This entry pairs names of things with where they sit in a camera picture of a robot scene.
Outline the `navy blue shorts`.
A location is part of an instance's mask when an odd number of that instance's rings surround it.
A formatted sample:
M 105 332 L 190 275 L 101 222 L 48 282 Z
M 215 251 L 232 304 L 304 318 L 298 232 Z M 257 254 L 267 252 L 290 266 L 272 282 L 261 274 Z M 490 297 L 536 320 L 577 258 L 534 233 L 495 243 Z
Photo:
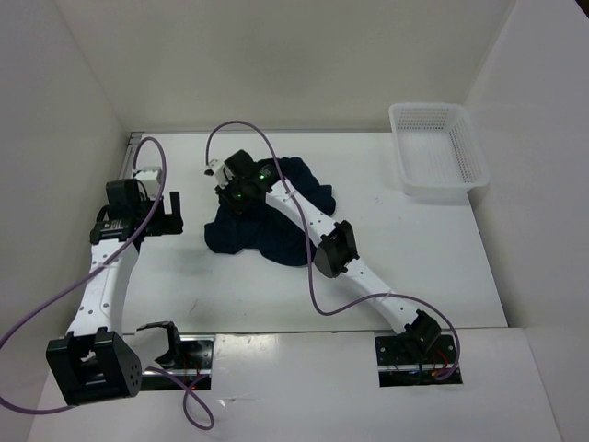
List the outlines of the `navy blue shorts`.
M 332 187 L 321 184 L 300 157 L 278 159 L 286 179 L 326 215 L 336 211 Z M 204 226 L 204 241 L 214 253 L 237 254 L 256 250 L 264 258 L 290 267 L 307 265 L 303 230 L 287 216 L 257 201 L 241 215 L 219 206 L 214 221 Z

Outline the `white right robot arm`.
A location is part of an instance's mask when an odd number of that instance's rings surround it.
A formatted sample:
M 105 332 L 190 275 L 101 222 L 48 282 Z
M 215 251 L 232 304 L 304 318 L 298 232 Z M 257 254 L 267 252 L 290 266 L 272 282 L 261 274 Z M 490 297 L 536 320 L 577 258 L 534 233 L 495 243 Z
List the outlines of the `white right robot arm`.
M 304 267 L 356 287 L 359 303 L 369 303 L 400 331 L 401 347 L 414 362 L 435 352 L 441 314 L 422 303 L 410 311 L 410 297 L 396 294 L 369 269 L 358 251 L 352 225 L 334 219 L 336 200 L 300 157 L 254 160 L 239 150 L 208 163 L 216 179 L 219 207 L 205 227 L 205 242 L 220 254 L 254 250 L 289 267 Z

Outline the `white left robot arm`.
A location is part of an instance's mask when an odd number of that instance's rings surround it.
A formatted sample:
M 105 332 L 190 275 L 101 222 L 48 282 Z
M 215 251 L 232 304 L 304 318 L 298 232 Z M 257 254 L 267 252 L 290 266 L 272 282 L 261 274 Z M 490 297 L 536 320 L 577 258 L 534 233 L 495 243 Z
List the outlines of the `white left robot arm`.
M 183 231 L 178 192 L 165 211 L 159 168 L 110 181 L 108 198 L 89 234 L 91 268 L 78 311 L 65 336 L 48 343 L 46 359 L 65 402 L 80 406 L 134 397 L 142 384 L 139 356 L 122 337 L 130 278 L 147 237 Z

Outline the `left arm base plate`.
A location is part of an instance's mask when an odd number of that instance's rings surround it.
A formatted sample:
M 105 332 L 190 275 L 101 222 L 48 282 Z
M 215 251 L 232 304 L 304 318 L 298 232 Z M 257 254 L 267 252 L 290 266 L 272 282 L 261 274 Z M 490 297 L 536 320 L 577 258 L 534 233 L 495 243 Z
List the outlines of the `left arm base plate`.
M 211 389 L 213 358 L 213 335 L 181 334 L 179 356 L 166 367 L 157 362 L 153 366 L 165 369 L 185 386 L 195 391 Z M 149 369 L 144 369 L 141 391 L 181 390 L 173 380 Z

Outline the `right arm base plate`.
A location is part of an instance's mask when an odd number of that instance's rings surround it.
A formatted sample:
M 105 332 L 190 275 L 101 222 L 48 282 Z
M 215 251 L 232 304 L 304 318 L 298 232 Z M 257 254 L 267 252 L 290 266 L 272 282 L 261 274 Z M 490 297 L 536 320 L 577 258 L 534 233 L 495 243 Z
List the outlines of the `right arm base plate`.
M 410 355 L 399 337 L 394 335 L 377 335 L 375 354 L 381 388 L 463 383 L 459 368 L 448 378 L 436 377 L 450 369 L 456 360 L 455 341 L 449 334 L 442 334 L 421 362 Z

